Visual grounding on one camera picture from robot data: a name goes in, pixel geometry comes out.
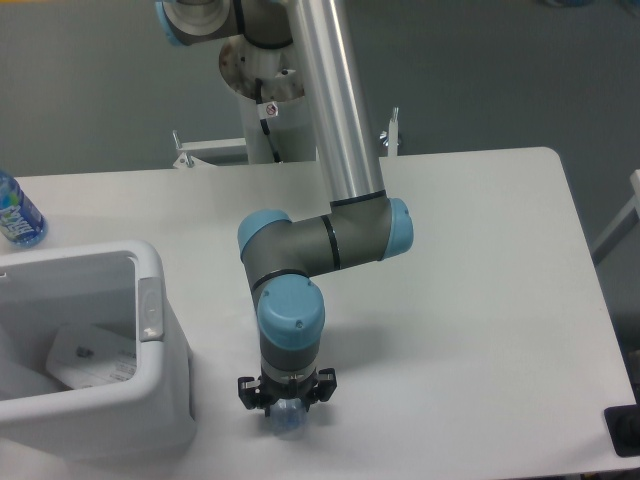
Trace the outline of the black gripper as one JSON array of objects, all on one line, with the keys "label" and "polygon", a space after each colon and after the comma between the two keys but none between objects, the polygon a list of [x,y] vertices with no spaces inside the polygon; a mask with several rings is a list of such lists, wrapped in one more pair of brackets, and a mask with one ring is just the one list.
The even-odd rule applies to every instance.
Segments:
[{"label": "black gripper", "polygon": [[291,373],[283,377],[262,370],[258,378],[237,379],[238,397],[244,407],[247,410],[262,410],[266,418],[270,417],[271,405],[278,400],[299,399],[308,411],[318,402],[328,402],[336,389],[334,368],[314,369],[308,375]]}]

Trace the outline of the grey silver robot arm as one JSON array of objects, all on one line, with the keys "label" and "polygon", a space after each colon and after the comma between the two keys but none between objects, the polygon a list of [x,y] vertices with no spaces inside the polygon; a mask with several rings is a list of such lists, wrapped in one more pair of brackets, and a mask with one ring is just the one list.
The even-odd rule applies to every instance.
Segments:
[{"label": "grey silver robot arm", "polygon": [[259,330],[261,373],[242,377],[238,395],[268,418],[304,415],[336,390],[319,369],[324,299],[314,277],[408,251],[414,230],[406,204],[387,195],[370,133],[345,5],[341,1],[159,1],[167,39],[190,46],[237,38],[239,65],[257,107],[267,83],[301,77],[314,143],[328,187],[326,215],[293,221],[280,210],[247,216],[237,241]]}]

